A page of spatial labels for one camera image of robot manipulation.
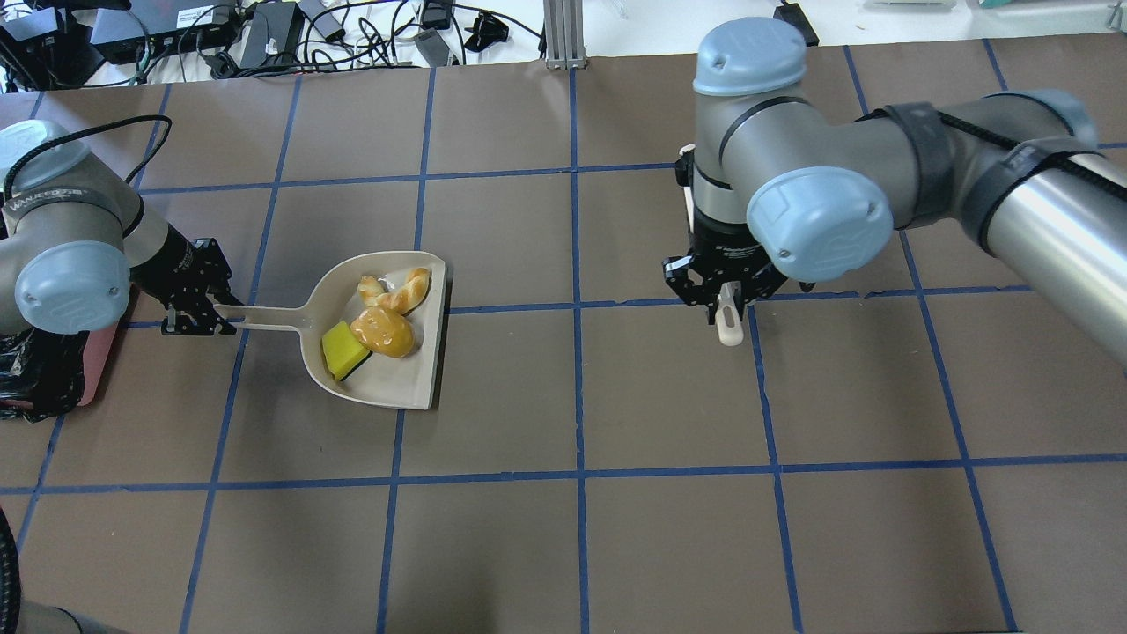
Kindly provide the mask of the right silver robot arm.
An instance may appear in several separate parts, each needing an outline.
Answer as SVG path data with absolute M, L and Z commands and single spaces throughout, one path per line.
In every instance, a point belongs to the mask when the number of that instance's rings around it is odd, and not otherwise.
M 834 125 L 807 100 L 806 72 L 804 36 L 774 18 L 724 23 L 696 50 L 696 137 L 675 166 L 689 249 L 662 269 L 724 343 L 786 282 L 810 291 L 870 264 L 894 232 L 950 218 L 1124 361 L 1124 172 L 1079 98 L 902 102 Z

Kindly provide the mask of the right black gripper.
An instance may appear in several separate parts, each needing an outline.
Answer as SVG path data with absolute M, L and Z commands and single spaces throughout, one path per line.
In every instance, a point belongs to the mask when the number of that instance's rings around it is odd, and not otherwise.
M 664 258 L 665 284 L 687 306 L 717 309 L 724 284 L 737 284 L 737 309 L 772 297 L 788 282 L 749 232 L 692 232 L 687 253 Z

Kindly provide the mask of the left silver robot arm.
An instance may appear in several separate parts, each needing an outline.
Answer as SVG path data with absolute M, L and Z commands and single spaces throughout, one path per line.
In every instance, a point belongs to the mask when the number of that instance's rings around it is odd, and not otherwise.
M 3 334 L 110 328 L 132 288 L 165 307 L 165 334 L 232 334 L 215 310 L 236 304 L 220 245 L 150 208 L 88 148 L 98 133 L 36 119 L 3 130 Z

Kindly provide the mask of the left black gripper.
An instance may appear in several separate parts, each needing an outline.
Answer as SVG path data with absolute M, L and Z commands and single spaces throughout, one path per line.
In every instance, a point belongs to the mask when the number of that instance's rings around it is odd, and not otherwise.
M 148 261 L 141 264 L 141 291 L 161 302 L 166 309 L 161 334 L 236 334 L 238 329 L 223 316 L 218 304 L 233 305 L 230 282 L 232 270 L 215 238 L 187 240 L 185 236 L 166 236 Z M 204 321 L 181 309 L 208 305 Z

